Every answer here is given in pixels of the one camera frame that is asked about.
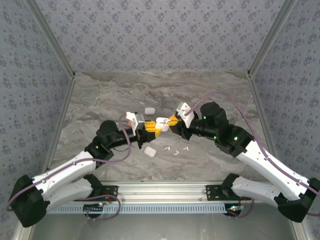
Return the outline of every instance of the black joint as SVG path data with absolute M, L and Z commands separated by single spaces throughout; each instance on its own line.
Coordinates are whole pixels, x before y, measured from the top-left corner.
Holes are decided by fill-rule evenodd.
M 91 184 L 91 187 L 93 188 L 91 194 L 89 195 L 89 198 L 102 195 L 104 186 L 95 175 L 88 174 L 88 175 L 85 175 L 83 178 L 86 179 Z
M 194 119 L 199 119 L 199 116 L 195 111 L 193 111 L 193 114 L 194 114 Z
M 110 160 L 114 156 L 114 153 L 110 149 L 107 150 L 103 147 L 98 141 L 98 137 L 95 137 L 93 141 L 84 148 L 84 151 L 90 153 L 94 159 Z M 103 162 L 96 162 L 95 168 L 98 168 L 103 164 Z
M 139 148 L 139 149 L 142 149 L 142 145 L 143 145 L 143 143 L 141 143 L 140 141 L 138 141 L 138 148 Z
M 13 187 L 10 199 L 31 184 L 33 184 L 33 180 L 27 175 L 20 177 Z M 44 201 L 42 192 L 34 186 L 19 195 L 11 203 L 10 207 L 24 228 L 36 224 L 46 215 L 48 204 Z
M 45 207 L 48 207 L 50 203 L 51 203 L 50 201 L 44 201 Z
M 319 192 L 320 181 L 316 178 L 311 178 L 309 182 L 309 186 Z M 278 204 L 278 210 L 282 215 L 291 221 L 301 223 L 306 217 L 316 196 L 315 193 L 307 189 L 304 194 L 299 194 L 300 199 L 289 201 L 280 193 L 279 196 L 274 197 L 274 200 Z
M 191 133 L 190 129 L 187 128 L 186 125 L 184 125 L 184 127 L 181 130 L 181 137 L 183 139 L 189 141 L 191 136 L 192 136 L 192 133 Z
M 200 112 L 205 127 L 222 129 L 229 125 L 226 111 L 214 101 L 203 104 Z
M 96 131 L 97 139 L 104 146 L 108 146 L 118 139 L 119 130 L 117 124 L 112 120 L 106 120 L 101 123 L 100 128 Z
M 177 111 L 175 112 L 174 116 L 175 116 L 175 117 L 176 117 L 176 119 L 178 119 L 178 120 L 180 120 L 180 119 L 181 119 L 181 116 L 180 116 L 180 115 L 178 115 L 178 112 L 177 112 Z
M 221 184 L 222 193 L 227 197 L 235 195 L 232 191 L 232 186 L 234 185 L 234 181 L 239 177 L 238 174 L 230 173 Z
M 223 134 L 215 142 L 215 145 L 224 153 L 236 158 L 246 152 L 246 147 L 254 137 L 242 127 L 230 124 L 224 129 Z

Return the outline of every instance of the wall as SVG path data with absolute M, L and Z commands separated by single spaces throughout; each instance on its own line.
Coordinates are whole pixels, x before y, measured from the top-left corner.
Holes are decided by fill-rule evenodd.
M 37 0 L 76 72 L 246 70 L 283 0 Z
M 0 240 L 10 240 L 17 218 L 4 208 L 17 178 L 41 172 L 70 77 L 23 0 L 0 9 Z
M 255 82 L 280 159 L 320 179 L 320 2 L 300 0 L 260 66 Z M 319 197 L 313 212 L 320 211 Z M 320 239 L 320 220 L 308 218 Z

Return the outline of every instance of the marble floor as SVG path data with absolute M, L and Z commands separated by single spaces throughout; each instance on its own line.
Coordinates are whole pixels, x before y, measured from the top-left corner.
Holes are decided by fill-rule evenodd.
M 221 71 L 157 71 L 157 72 L 85 72 L 75 75 L 75 86 L 63 123 L 52 167 L 70 160 L 95 137 L 105 120 L 118 121 L 123 113 L 144 113 L 153 107 L 156 113 L 146 120 L 169 117 L 180 101 L 193 106 L 202 96 L 213 91 L 232 95 L 244 109 L 256 132 L 265 144 L 263 130 L 251 90 L 244 73 Z M 230 123 L 249 130 L 240 113 L 223 96 L 214 96 L 225 109 Z M 151 146 L 156 156 L 144 154 Z M 126 152 L 114 152 L 113 160 Z M 136 143 L 128 159 L 117 164 L 105 164 L 95 170 L 100 180 L 223 180 L 229 173 L 239 174 L 251 180 L 264 180 L 253 168 L 224 154 L 210 140 L 197 136 L 186 141 L 170 130 L 161 133 L 142 150 Z

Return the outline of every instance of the white foam block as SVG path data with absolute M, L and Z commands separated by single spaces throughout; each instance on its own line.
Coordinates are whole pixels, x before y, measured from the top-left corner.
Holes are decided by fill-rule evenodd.
M 165 117 L 157 117 L 155 122 L 155 128 L 156 129 L 161 129 L 162 132 L 166 132 L 169 130 L 169 126 L 167 124 L 167 122 L 169 122 L 169 118 L 165 118 Z
M 153 158 L 156 155 L 157 151 L 152 147 L 147 146 L 144 150 L 144 153 L 149 157 Z
M 156 109 L 154 107 L 146 107 L 144 109 L 145 115 L 154 115 L 156 113 Z

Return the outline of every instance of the white cube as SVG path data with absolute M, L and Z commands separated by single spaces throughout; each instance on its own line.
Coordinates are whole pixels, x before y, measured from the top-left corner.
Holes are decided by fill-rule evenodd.
M 144 109 L 145 115 L 154 115 L 156 113 L 156 109 L 154 107 L 146 107 Z
M 144 150 L 144 153 L 149 157 L 153 158 L 156 155 L 157 151 L 152 147 L 147 146 Z

